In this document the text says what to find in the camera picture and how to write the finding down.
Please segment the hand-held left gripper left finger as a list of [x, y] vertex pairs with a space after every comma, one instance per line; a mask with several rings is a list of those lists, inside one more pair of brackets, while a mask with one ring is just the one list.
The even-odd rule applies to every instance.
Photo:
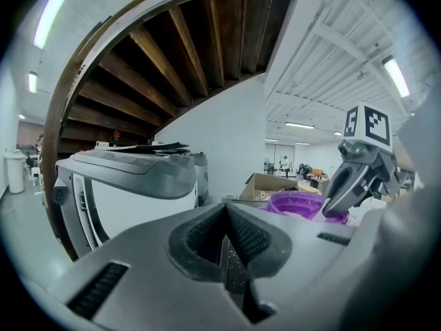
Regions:
[[52, 296], [79, 329], [248, 328], [219, 266], [226, 223], [226, 207], [214, 204], [137, 225], [77, 260]]

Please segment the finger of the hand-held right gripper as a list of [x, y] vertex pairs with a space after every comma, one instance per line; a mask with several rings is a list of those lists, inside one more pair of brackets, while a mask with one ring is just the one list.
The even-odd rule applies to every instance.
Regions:
[[331, 216], [337, 217], [355, 206], [366, 195], [364, 186], [369, 166], [344, 162], [331, 180]]
[[324, 206], [322, 207], [322, 213], [325, 217], [337, 217], [346, 211], [342, 207], [342, 198], [347, 192], [345, 186], [348, 180], [349, 167], [346, 163], [343, 163], [328, 185]]

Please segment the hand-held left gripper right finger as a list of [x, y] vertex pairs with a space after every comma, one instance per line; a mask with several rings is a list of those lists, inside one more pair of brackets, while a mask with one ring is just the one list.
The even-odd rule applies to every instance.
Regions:
[[374, 246], [374, 213], [357, 227], [228, 203], [229, 239], [249, 274], [251, 317], [235, 330], [363, 330], [356, 289]]

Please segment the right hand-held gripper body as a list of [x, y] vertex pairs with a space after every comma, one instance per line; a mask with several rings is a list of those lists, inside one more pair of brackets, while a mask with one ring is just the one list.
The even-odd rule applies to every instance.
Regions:
[[368, 167], [365, 186], [370, 192], [394, 197], [401, 185], [393, 151], [389, 114], [366, 103], [347, 111], [342, 142], [338, 146], [342, 160]]

